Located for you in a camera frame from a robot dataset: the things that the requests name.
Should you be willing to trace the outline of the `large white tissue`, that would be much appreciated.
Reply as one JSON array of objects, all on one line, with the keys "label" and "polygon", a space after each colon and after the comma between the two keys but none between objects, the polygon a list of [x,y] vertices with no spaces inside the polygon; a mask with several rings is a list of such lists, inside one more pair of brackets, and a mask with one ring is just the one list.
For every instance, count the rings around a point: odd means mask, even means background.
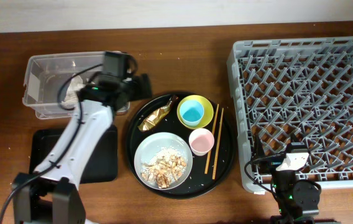
[{"label": "large white tissue", "polygon": [[85,85],[83,84],[83,80],[80,76],[74,77],[71,80],[66,90],[66,95],[62,100],[62,103],[66,103],[66,104],[77,103],[78,102],[77,92],[80,91],[84,86]]}]

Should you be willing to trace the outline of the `pink cup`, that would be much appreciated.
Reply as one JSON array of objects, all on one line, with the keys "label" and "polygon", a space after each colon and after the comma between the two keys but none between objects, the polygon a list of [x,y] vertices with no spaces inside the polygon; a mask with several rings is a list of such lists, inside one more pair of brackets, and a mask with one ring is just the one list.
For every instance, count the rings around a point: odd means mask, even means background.
[{"label": "pink cup", "polygon": [[210,148],[211,131],[205,128],[198,128],[192,131],[188,138],[190,148],[196,156],[203,156]]}]

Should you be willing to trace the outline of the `grey plate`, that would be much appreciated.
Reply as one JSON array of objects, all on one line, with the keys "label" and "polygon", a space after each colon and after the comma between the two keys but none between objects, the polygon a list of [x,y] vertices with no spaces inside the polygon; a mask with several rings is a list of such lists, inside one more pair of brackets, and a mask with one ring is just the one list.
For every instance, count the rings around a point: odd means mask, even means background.
[{"label": "grey plate", "polygon": [[[172,147],[181,152],[182,156],[188,161],[187,169],[178,182],[171,184],[169,188],[158,189],[156,185],[146,182],[141,177],[141,168],[148,163],[153,156],[163,147]],[[156,133],[145,138],[138,146],[134,156],[134,169],[138,178],[148,187],[155,190],[170,190],[181,185],[189,176],[193,167],[193,156],[189,145],[179,136],[172,133]]]}]

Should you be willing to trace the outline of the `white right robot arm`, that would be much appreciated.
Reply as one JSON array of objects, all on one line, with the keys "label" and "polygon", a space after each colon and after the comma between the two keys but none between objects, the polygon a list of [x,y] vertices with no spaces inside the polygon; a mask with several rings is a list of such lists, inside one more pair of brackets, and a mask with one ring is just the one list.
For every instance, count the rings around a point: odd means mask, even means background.
[{"label": "white right robot arm", "polygon": [[269,188],[251,179],[253,183],[270,192],[278,204],[280,214],[270,217],[270,223],[336,223],[335,220],[314,218],[319,214],[318,203],[322,188],[312,180],[299,180],[296,177],[296,172],[305,166],[309,158],[309,150],[303,142],[291,134],[284,151],[267,156],[260,137],[256,135],[254,149],[255,154],[246,165],[258,166],[272,176]]}]

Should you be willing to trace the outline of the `gold coffee sachet wrapper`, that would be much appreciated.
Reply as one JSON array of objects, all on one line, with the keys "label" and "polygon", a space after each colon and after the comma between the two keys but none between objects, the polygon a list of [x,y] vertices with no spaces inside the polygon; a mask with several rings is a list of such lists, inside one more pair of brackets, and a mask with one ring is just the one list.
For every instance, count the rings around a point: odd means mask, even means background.
[{"label": "gold coffee sachet wrapper", "polygon": [[158,109],[154,110],[152,113],[150,113],[139,125],[138,129],[141,132],[146,132],[151,130],[152,128],[156,127],[159,122],[161,122],[164,117],[166,117],[169,112],[171,112],[171,109],[173,105],[176,103],[178,97],[176,95],[173,95],[167,104],[165,106],[161,106]]}]

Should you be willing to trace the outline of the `round black serving tray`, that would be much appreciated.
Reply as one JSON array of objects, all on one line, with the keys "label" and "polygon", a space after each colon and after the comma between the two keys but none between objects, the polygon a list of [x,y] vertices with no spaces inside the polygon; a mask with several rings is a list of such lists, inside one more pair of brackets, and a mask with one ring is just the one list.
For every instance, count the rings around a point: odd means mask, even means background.
[{"label": "round black serving tray", "polygon": [[[185,97],[190,96],[191,93],[183,91],[174,91],[166,93],[164,95],[156,96],[148,102],[144,103],[143,106],[130,120],[129,127],[126,133],[124,149],[126,151],[128,165],[136,179],[141,178],[141,168],[139,165],[134,164],[134,157],[139,144],[145,138],[149,137],[152,134],[166,132],[175,134],[178,137],[182,138],[184,142],[188,142],[188,137],[191,134],[192,130],[185,127],[178,120],[177,107],[175,105],[172,106],[171,112],[169,112],[169,114],[161,120],[160,124],[158,124],[150,131],[142,132],[138,129],[138,125],[143,122],[144,118],[146,118],[157,108],[166,105],[169,99],[174,95],[178,97],[176,103],[179,103]],[[172,199],[186,199],[197,197],[210,192],[228,176],[233,167],[234,156],[236,155],[236,151],[236,132],[233,130],[233,126],[231,125],[230,112],[228,110],[224,110],[215,179],[212,179],[215,156],[215,151],[212,150],[207,174],[204,173],[206,157],[193,156],[190,162],[190,164],[193,166],[192,170],[185,174],[186,180],[184,180],[179,186],[175,188],[172,188],[170,190],[157,190],[155,186],[148,186],[142,180],[140,180],[139,182],[151,192],[161,195],[163,197],[168,197]]]}]

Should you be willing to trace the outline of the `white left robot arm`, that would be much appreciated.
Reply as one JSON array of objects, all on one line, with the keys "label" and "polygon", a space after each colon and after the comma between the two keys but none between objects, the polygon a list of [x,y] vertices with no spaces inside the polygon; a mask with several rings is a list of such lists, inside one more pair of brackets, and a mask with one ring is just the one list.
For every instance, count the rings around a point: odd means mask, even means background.
[{"label": "white left robot arm", "polygon": [[0,212],[11,204],[15,223],[89,223],[78,192],[81,177],[117,110],[152,96],[147,74],[137,76],[135,58],[125,52],[104,53],[100,69],[77,91],[70,122],[33,173],[20,173]]}]

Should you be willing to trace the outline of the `grey dishwasher rack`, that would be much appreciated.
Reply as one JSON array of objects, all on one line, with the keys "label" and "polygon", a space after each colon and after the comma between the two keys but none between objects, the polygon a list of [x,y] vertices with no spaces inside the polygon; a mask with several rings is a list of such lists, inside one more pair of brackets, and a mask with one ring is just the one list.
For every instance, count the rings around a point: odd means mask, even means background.
[{"label": "grey dishwasher rack", "polygon": [[291,134],[310,151],[299,179],[353,188],[353,37],[238,41],[227,72],[246,191],[262,194],[271,178],[247,166],[255,139],[272,155]]}]

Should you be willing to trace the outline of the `blue cup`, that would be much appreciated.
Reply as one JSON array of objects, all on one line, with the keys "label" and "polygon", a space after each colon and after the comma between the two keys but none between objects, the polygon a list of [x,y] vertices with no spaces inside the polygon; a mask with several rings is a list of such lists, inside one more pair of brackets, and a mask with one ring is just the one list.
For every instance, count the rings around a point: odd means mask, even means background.
[{"label": "blue cup", "polygon": [[203,119],[204,107],[199,101],[187,100],[181,104],[179,112],[185,125],[195,127]]}]

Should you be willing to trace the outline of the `yellow bowl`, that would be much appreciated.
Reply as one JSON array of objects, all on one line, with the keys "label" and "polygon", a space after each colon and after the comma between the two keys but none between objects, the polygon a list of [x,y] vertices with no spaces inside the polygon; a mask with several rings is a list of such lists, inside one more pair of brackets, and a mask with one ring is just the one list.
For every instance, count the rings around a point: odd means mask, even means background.
[{"label": "yellow bowl", "polygon": [[[187,101],[197,101],[202,107],[203,107],[203,115],[201,117],[200,122],[196,123],[194,126],[189,126],[184,122],[183,116],[181,112],[185,112],[186,109],[183,108],[183,105]],[[189,95],[186,97],[183,97],[182,100],[179,102],[178,107],[177,107],[177,117],[179,121],[187,128],[189,129],[197,129],[197,128],[203,128],[206,125],[208,125],[211,120],[213,119],[214,116],[214,109],[213,105],[211,102],[200,95]]]}]

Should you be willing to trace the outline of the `food scraps and rice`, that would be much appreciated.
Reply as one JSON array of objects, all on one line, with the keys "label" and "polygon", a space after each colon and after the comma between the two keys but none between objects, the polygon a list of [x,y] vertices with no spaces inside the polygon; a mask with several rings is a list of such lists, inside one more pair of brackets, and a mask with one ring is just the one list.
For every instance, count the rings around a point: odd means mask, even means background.
[{"label": "food scraps and rice", "polygon": [[141,177],[158,189],[166,189],[176,183],[187,169],[188,161],[181,152],[163,147],[141,168]]}]

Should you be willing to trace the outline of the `black rectangular tray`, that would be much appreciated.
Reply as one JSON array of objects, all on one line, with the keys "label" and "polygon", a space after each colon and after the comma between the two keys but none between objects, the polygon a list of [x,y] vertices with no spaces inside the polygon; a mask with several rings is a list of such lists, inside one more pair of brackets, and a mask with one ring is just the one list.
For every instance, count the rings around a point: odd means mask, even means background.
[{"label": "black rectangular tray", "polygon": [[[29,174],[45,159],[62,135],[63,129],[41,129],[32,138]],[[112,125],[98,141],[80,182],[91,184],[110,182],[117,177],[117,128]]]}]

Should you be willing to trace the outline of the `clear plastic bin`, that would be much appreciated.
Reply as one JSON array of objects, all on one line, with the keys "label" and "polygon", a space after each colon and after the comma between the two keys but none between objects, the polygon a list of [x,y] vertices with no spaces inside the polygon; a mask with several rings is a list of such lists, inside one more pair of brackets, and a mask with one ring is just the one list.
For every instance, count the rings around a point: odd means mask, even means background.
[{"label": "clear plastic bin", "polygon": [[61,86],[74,74],[100,64],[104,52],[73,52],[32,56],[27,64],[22,102],[38,119],[68,118],[73,113],[58,106]]}]

